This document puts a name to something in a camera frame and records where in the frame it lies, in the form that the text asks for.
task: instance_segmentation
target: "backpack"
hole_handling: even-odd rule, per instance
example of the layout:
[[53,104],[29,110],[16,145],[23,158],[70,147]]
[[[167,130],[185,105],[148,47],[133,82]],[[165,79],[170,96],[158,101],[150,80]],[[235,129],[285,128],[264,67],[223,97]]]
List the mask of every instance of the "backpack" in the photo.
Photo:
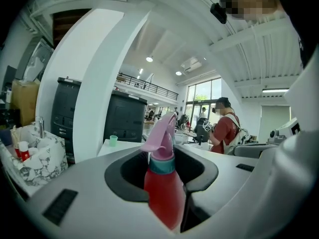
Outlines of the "backpack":
[[237,119],[235,118],[234,115],[226,114],[225,117],[230,118],[234,122],[234,124],[239,128],[239,132],[236,134],[235,138],[228,145],[226,145],[225,141],[223,140],[224,154],[233,155],[233,149],[238,145],[248,144],[251,136],[246,129],[243,129],[239,126]]

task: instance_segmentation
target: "spray bottle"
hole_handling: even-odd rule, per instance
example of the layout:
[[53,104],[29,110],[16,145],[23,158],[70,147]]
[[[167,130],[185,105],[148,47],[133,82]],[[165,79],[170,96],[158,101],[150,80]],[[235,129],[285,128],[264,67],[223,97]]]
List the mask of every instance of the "spray bottle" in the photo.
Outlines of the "spray bottle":
[[151,152],[144,190],[149,207],[172,231],[179,231],[185,205],[183,183],[175,171],[173,152],[176,114],[167,113],[155,124],[142,151]]

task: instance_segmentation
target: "black cup holder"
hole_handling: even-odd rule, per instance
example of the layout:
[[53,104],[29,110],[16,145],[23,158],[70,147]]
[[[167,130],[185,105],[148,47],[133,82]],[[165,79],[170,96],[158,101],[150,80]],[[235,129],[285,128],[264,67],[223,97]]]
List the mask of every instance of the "black cup holder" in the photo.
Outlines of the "black cup holder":
[[[193,207],[191,193],[207,189],[217,178],[217,166],[191,151],[174,146],[175,168],[185,186],[186,203],[181,231],[206,220],[201,210]],[[137,150],[114,161],[105,171],[108,187],[120,198],[130,202],[148,202],[149,194],[143,190],[148,169],[148,153]]]

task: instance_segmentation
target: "pink trigger sprayer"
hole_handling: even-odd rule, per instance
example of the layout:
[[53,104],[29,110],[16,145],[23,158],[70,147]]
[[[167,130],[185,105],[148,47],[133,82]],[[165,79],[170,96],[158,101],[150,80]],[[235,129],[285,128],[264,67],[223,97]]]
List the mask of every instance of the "pink trigger sprayer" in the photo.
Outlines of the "pink trigger sprayer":
[[151,152],[144,180],[144,190],[150,196],[149,207],[169,229],[178,231],[186,196],[183,183],[175,170],[175,123],[175,113],[162,116],[141,150]]

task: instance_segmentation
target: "man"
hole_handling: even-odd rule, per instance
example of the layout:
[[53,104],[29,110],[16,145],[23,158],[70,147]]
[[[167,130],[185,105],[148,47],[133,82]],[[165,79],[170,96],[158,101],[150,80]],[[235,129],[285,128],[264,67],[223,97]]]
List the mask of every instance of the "man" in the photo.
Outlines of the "man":
[[194,128],[194,132],[197,133],[197,129],[199,126],[203,126],[205,120],[207,120],[207,114],[206,114],[206,108],[203,107],[202,109],[202,113],[196,118],[196,127]]
[[178,111],[177,111],[177,107],[175,107],[174,109],[175,109],[175,113],[176,113],[177,118],[178,118]]
[[235,18],[257,19],[260,16],[282,10],[287,13],[300,37],[300,53],[303,66],[310,60],[319,35],[314,21],[317,0],[220,0],[226,12]]
[[[234,114],[228,98],[219,98],[216,102],[215,111],[217,114],[220,114],[222,116],[225,116],[226,114],[232,114],[240,125],[239,118]],[[233,139],[235,139],[238,132],[239,128],[235,125],[231,118],[220,118],[217,125],[215,126],[214,132],[209,132],[209,139],[214,145],[211,151],[224,154],[223,141],[226,145],[229,145],[229,143]]]
[[198,120],[200,120],[201,118],[203,118],[203,119],[207,118],[206,108],[203,107],[201,110],[202,110],[202,113],[199,115]]

